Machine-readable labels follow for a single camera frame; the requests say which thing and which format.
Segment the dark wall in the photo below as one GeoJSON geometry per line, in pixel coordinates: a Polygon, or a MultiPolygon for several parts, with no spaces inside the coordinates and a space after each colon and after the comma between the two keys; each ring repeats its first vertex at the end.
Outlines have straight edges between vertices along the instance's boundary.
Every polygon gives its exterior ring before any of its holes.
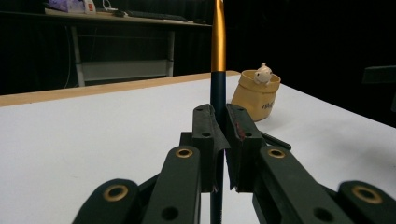
{"type": "MultiPolygon", "coordinates": [[[[144,10],[184,16],[189,20],[211,15],[206,9],[208,0],[111,0],[112,7],[119,9],[144,10]]],[[[101,0],[94,0],[102,7],[101,0]]],[[[1,11],[44,13],[41,0],[1,1],[1,11]]],[[[0,21],[0,94],[29,91],[47,91],[77,86],[74,51],[70,30],[63,25],[29,23],[23,21],[0,21]]],[[[132,38],[80,38],[81,57],[84,60],[129,60],[139,54],[141,60],[157,59],[166,54],[160,48],[157,37],[166,38],[167,33],[155,29],[141,30],[120,27],[84,27],[78,32],[91,35],[152,35],[154,38],[144,44],[132,38]]],[[[210,31],[176,32],[174,75],[203,73],[210,70],[210,31]]]]}
{"type": "Polygon", "coordinates": [[[227,7],[229,69],[266,62],[284,84],[396,127],[395,84],[362,84],[365,67],[396,65],[394,3],[253,0],[227,7]]]}
{"type": "MultiPolygon", "coordinates": [[[[43,13],[42,1],[1,1],[0,10],[43,13]]],[[[64,26],[0,21],[0,94],[66,87],[74,78],[64,26]]]]}

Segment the screw hole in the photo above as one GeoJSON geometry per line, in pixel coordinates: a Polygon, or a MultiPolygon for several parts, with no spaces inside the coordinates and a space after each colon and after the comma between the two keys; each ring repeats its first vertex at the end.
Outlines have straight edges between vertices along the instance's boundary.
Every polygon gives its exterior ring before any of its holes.
{"type": "Polygon", "coordinates": [[[210,135],[212,135],[212,134],[210,134],[210,133],[202,133],[203,137],[210,137],[210,135]]]}
{"type": "Polygon", "coordinates": [[[357,198],[367,203],[382,203],[381,196],[373,189],[358,185],[352,188],[352,192],[357,198]]]}
{"type": "Polygon", "coordinates": [[[108,202],[116,202],[123,199],[128,193],[128,188],[124,185],[111,185],[103,193],[103,197],[108,202]]]}
{"type": "Polygon", "coordinates": [[[178,216],[178,211],[175,207],[167,207],[163,209],[162,213],[163,219],[167,221],[174,220],[178,216]]]}
{"type": "Polygon", "coordinates": [[[332,214],[324,208],[315,208],[314,215],[324,222],[333,222],[334,220],[332,214]]]}
{"type": "Polygon", "coordinates": [[[176,155],[180,158],[188,158],[192,156],[192,151],[186,148],[182,148],[176,152],[176,155]]]}
{"type": "Polygon", "coordinates": [[[269,149],[268,154],[272,157],[279,158],[279,159],[284,158],[286,156],[286,154],[279,149],[269,149]]]}

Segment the wooden tabletop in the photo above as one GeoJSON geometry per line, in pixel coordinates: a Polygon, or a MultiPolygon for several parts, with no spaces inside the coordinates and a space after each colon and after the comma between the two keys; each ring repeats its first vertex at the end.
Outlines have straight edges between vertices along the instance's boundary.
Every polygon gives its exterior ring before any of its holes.
{"type": "MultiPolygon", "coordinates": [[[[227,71],[227,76],[239,75],[236,71],[227,71]]],[[[114,91],[129,91],[143,89],[148,87],[156,87],[169,85],[180,82],[188,82],[210,78],[210,73],[186,75],[179,77],[161,77],[154,79],[145,79],[138,81],[120,82],[105,85],[95,85],[88,87],[76,87],[70,89],[61,89],[54,91],[34,91],[19,94],[1,95],[0,106],[22,105],[36,102],[44,102],[50,100],[59,100],[65,98],[102,94],[114,91]]]]}
{"type": "Polygon", "coordinates": [[[68,26],[100,26],[100,27],[152,27],[172,31],[211,32],[211,25],[194,23],[192,21],[164,21],[146,18],[110,17],[89,15],[85,13],[66,13],[56,10],[46,10],[44,13],[26,13],[0,11],[2,22],[23,22],[23,24],[58,24],[68,26]]]}

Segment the cable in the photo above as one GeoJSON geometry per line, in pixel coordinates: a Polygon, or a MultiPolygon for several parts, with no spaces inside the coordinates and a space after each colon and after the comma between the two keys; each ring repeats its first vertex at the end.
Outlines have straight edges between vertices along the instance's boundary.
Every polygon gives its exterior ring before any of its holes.
{"type": "Polygon", "coordinates": [[[94,35],[93,35],[93,41],[92,41],[92,49],[91,49],[90,62],[92,62],[93,52],[94,52],[94,50],[95,50],[97,32],[98,32],[98,28],[95,27],[95,33],[94,33],[94,35]]]}
{"type": "Polygon", "coordinates": [[[64,27],[64,29],[66,30],[66,37],[67,37],[67,49],[69,51],[69,63],[68,63],[68,72],[67,72],[67,80],[66,80],[66,84],[64,84],[64,89],[66,89],[67,84],[69,84],[69,79],[70,79],[70,67],[71,67],[71,44],[70,44],[70,36],[69,36],[69,32],[67,30],[67,26],[64,27]]]}
{"type": "Polygon", "coordinates": [[[116,8],[114,8],[114,7],[111,6],[111,3],[110,3],[109,0],[102,0],[102,6],[103,6],[103,8],[104,8],[106,11],[109,11],[109,10],[117,10],[116,8]]]}

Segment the black pen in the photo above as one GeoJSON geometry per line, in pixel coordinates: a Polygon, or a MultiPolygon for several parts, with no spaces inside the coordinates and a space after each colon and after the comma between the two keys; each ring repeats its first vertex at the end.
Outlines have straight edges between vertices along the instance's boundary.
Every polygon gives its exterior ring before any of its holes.
{"type": "MultiPolygon", "coordinates": [[[[225,131],[226,100],[225,100],[225,19],[222,0],[215,1],[212,26],[212,55],[210,104],[215,109],[216,122],[225,131]]],[[[221,223],[224,149],[219,152],[216,166],[217,189],[210,194],[210,223],[221,223]]]]}
{"type": "Polygon", "coordinates": [[[268,143],[272,146],[283,147],[287,150],[291,150],[291,145],[289,143],[279,140],[279,139],[269,135],[268,133],[263,133],[262,131],[260,131],[260,133],[262,134],[262,137],[264,138],[266,143],[268,143]]]}

